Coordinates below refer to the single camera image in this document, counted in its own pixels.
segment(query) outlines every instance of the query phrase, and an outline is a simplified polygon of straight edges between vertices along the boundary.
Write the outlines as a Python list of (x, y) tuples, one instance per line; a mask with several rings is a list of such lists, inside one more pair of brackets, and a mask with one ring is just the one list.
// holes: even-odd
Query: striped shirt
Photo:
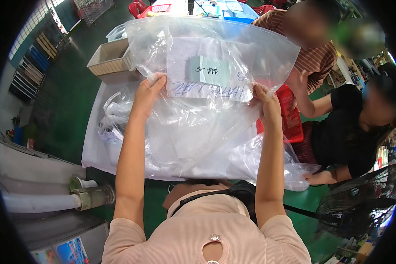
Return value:
[[(285, 13), (286, 10), (270, 10), (252, 22), (252, 24), (285, 35), (282, 25)], [(306, 70), (309, 74), (308, 94), (314, 92), (315, 89), (323, 84), (325, 77), (336, 64), (336, 61), (337, 52), (331, 41), (315, 49), (301, 48), (296, 58), (295, 67), (300, 72)]]

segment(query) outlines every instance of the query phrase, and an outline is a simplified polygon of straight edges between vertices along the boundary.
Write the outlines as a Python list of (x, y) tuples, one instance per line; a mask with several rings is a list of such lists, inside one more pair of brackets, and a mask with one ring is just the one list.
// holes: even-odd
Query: white pipe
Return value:
[(71, 195), (25, 195), (2, 192), (10, 213), (46, 213), (81, 207), (81, 199)]

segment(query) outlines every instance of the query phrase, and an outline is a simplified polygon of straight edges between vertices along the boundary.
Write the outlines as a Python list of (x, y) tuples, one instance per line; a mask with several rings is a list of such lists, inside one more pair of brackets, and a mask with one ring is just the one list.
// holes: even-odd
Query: green epoxy floor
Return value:
[[(36, 138), (36, 150), (49, 153), (58, 158), (80, 164), (82, 147), (90, 111), (100, 86), (100, 79), (95, 77), (86, 65), (100, 44), (106, 42), (106, 35), (115, 26), (133, 17), (128, 5), (132, 1), (115, 0), (115, 5), (88, 28), (83, 22), (70, 32), (70, 45), (59, 51), (56, 59), (47, 69), (47, 77), (40, 91), (40, 100), (34, 112), (41, 115), (51, 113), (49, 124), (30, 124), (26, 132)], [(249, 0), (250, 6), (260, 6), (258, 0)], [(318, 89), (311, 95), (314, 100), (323, 95)], [(88, 168), (87, 179), (94, 179), (100, 185), (114, 186), (115, 176)], [(165, 219), (165, 209), (161, 206), (167, 195), (169, 184), (157, 180), (145, 180), (144, 226), (147, 238)], [(285, 191), (284, 203), (302, 209), (314, 211), (322, 197), (328, 192), (327, 186), (310, 187), (304, 192)], [(101, 219), (111, 221), (114, 206), (102, 206), (90, 212)], [(343, 239), (321, 232), (317, 233), (317, 220), (290, 213), (293, 225), (306, 244), (312, 262), (324, 262), (343, 244)]]

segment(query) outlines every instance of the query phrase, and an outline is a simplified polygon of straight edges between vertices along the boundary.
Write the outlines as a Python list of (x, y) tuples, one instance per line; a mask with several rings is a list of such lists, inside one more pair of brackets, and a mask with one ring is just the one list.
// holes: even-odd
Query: beige plastic tray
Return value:
[(96, 76), (129, 71), (132, 68), (132, 55), (126, 38), (102, 44), (95, 51), (87, 67)]

